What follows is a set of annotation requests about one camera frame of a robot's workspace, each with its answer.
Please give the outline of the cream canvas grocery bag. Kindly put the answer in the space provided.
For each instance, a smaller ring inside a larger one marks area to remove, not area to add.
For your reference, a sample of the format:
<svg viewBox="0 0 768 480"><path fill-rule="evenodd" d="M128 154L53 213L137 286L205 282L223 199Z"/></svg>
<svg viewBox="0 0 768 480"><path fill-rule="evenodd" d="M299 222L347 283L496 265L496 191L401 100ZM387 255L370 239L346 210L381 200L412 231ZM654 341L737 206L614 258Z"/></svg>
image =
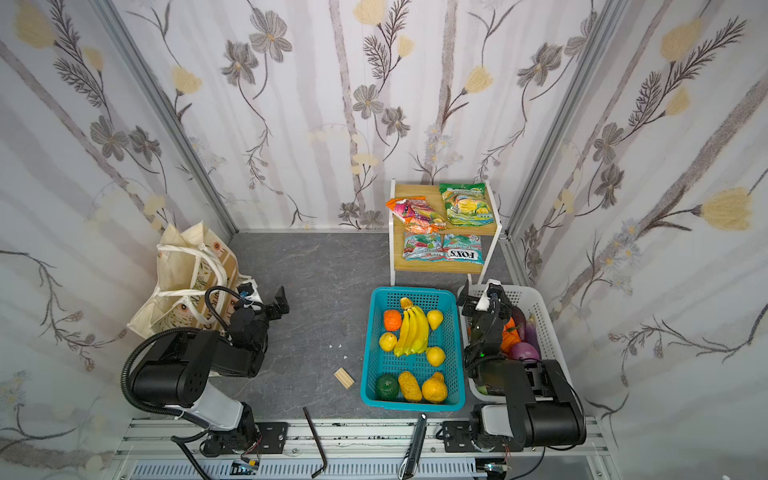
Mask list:
<svg viewBox="0 0 768 480"><path fill-rule="evenodd" d="M256 291L252 277L239 271L236 255L205 223L184 231L166 228L157 245L157 283L128 328L142 338L176 327L222 332L237 301L235 294L205 292L214 286Z"/></svg>

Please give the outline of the orange tangerine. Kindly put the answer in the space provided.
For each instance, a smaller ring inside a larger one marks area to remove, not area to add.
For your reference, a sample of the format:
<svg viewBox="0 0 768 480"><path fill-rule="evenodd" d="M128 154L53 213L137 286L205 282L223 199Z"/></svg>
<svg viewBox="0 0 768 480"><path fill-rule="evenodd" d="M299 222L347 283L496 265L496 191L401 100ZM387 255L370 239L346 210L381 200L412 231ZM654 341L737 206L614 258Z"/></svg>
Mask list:
<svg viewBox="0 0 768 480"><path fill-rule="evenodd" d="M402 325L402 314L395 309L386 310L383 313L383 325L386 331L396 332Z"/></svg>

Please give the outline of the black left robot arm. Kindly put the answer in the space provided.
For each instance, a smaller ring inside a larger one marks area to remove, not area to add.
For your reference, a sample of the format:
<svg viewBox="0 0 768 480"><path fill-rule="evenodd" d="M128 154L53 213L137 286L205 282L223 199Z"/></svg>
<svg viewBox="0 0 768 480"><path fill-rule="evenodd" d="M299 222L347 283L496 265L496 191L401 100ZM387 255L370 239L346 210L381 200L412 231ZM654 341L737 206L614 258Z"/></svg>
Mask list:
<svg viewBox="0 0 768 480"><path fill-rule="evenodd" d="M271 303L257 299L256 291L246 285L236 290L214 286L203 294L207 307L219 292L235 300L229 320L212 313L220 331L174 327L156 333L128 356L120 375L123 396L134 408L202 429L190 437L172 438L189 459L194 456L187 445L198 439L206 457L245 456L264 445L263 428L255 422L252 408L211 385L209 375L256 377L268 351L270 323L290 311L283 286Z"/></svg>

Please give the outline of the yellow banana bunch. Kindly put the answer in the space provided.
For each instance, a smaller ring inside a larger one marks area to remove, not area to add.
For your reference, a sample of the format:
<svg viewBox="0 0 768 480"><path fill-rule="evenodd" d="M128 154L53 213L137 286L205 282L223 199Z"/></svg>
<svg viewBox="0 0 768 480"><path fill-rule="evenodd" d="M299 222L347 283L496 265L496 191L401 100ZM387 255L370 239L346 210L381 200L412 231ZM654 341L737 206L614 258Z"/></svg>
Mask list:
<svg viewBox="0 0 768 480"><path fill-rule="evenodd" d="M423 354L427 350L430 326L424 311L407 297L400 300L403 321L394 347L396 357Z"/></svg>

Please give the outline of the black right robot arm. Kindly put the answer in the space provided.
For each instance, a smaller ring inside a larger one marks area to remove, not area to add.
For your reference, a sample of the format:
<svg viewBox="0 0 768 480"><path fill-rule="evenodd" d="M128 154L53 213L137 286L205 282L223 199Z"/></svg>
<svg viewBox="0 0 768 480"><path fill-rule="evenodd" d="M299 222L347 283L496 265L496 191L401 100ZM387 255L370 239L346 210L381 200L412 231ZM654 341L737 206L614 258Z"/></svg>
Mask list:
<svg viewBox="0 0 768 480"><path fill-rule="evenodd" d="M461 363L478 403L437 436L449 453L507 453L585 442L586 415L539 292L467 283L457 295Z"/></svg>

